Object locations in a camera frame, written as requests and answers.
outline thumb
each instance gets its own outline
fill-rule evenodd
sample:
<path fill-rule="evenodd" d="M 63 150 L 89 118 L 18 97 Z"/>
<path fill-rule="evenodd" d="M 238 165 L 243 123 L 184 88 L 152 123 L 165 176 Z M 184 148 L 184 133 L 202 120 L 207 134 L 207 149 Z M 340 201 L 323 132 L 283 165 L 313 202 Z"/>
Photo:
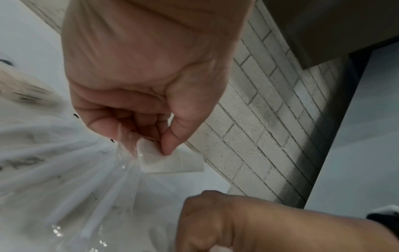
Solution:
<path fill-rule="evenodd" d="M 171 155 L 180 144 L 187 141 L 190 136 L 194 134 L 204 121 L 205 119 L 184 120 L 175 116 L 170 127 L 161 137 L 161 148 L 163 154 Z"/>

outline hand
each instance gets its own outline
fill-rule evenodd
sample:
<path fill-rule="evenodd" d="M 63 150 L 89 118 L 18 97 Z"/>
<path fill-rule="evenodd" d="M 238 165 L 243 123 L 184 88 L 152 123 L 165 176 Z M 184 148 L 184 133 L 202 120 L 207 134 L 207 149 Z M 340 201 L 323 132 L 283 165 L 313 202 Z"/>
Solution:
<path fill-rule="evenodd" d="M 398 251 L 398 239 L 382 225 L 290 208 L 250 197 L 206 191 L 186 200 L 176 252 Z"/>
<path fill-rule="evenodd" d="M 71 0 L 62 46 L 75 110 L 105 137 L 122 123 L 171 154 L 222 96 L 253 1 Z"/>

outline white surface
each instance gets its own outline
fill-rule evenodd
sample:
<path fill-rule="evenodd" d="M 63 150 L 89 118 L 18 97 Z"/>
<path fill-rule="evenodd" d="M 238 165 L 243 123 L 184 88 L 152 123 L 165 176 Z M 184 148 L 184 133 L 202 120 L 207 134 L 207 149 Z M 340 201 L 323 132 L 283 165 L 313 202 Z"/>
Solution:
<path fill-rule="evenodd" d="M 399 204 L 399 43 L 373 52 L 306 209 L 364 218 Z"/>
<path fill-rule="evenodd" d="M 0 54 L 6 55 L 7 59 L 14 63 L 17 69 L 43 81 L 57 91 L 59 95 L 69 100 L 60 37 L 19 0 L 2 0 L 0 2 Z M 9 102 L 0 99 L 0 117 L 12 114 L 11 111 L 1 109 L 8 105 Z M 167 199 L 164 196 L 154 195 L 149 193 L 149 191 L 161 191 L 165 196 L 168 196 L 168 192 L 161 190 L 161 188 L 168 188 L 172 190 L 173 194 L 177 194 L 179 198 L 196 195 L 203 190 L 217 190 L 226 193 L 230 184 L 205 163 L 204 166 L 205 172 L 203 173 L 153 175 L 156 183 L 151 183 L 151 178 L 148 178 L 145 180 L 148 183 L 147 190 L 144 188 L 142 189 L 143 193 L 137 195 L 136 202 L 140 202 L 137 207 L 140 207 L 140 205 L 142 205 L 143 209 L 153 207 L 155 209 L 153 214 L 167 217 L 167 221 L 173 223 L 177 221 L 182 202 L 171 201 L 173 204 L 171 202 L 165 203 L 163 201 L 167 201 Z M 146 206 L 147 203 L 151 205 L 150 201 L 147 200 L 150 196 L 153 197 L 151 198 L 151 203 L 157 202 L 161 206 Z M 147 216 L 136 220 L 136 222 L 146 223 L 146 219 L 152 222 L 156 221 L 155 217 Z M 126 235 L 126 237 L 121 237 L 120 239 L 125 238 L 133 244 L 143 240 L 143 244 L 145 244 L 148 242 L 146 235 L 152 224 L 146 223 L 146 226 L 141 227 L 140 230 L 135 229 L 136 236 L 132 230 L 127 231 L 127 229 L 120 227 L 119 231 Z M 7 244 L 17 243 L 21 248 L 28 247 L 29 251 L 43 251 L 43 249 L 35 250 L 29 244 L 29 241 L 24 240 L 22 237 L 18 237 L 18 240 L 13 240 L 15 236 L 10 237 L 11 234 L 7 233 L 5 229 L 0 228 L 0 233 L 6 232 L 4 234 L 7 234 L 0 234 L 2 243 L 6 243 L 5 245 L 2 244 L 3 247 L 0 250 L 9 252 L 9 250 L 5 249 Z M 135 248 L 134 245 L 120 247 L 122 251 L 132 251 L 133 248 Z M 20 249 L 18 252 L 25 252 L 25 249 Z"/>

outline palm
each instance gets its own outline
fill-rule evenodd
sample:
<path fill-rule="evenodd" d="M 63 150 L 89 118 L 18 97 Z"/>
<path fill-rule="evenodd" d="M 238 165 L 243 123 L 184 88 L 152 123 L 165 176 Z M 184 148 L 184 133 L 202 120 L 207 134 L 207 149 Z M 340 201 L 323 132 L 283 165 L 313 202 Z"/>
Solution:
<path fill-rule="evenodd" d="M 234 40 L 195 32 L 128 1 L 92 2 L 72 0 L 62 31 L 75 109 L 101 135 L 116 138 L 122 123 L 161 139 L 170 154 L 221 97 Z"/>

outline skin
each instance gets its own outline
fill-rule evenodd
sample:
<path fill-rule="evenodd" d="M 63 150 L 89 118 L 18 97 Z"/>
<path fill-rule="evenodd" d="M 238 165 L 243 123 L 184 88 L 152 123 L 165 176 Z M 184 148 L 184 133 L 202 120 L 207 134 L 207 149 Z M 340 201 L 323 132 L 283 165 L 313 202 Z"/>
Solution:
<path fill-rule="evenodd" d="M 93 131 L 118 139 L 122 123 L 170 155 L 222 96 L 253 1 L 71 0 L 62 46 L 72 105 Z"/>
<path fill-rule="evenodd" d="M 176 252 L 393 252 L 399 240 L 373 221 L 290 208 L 215 191 L 186 200 Z"/>

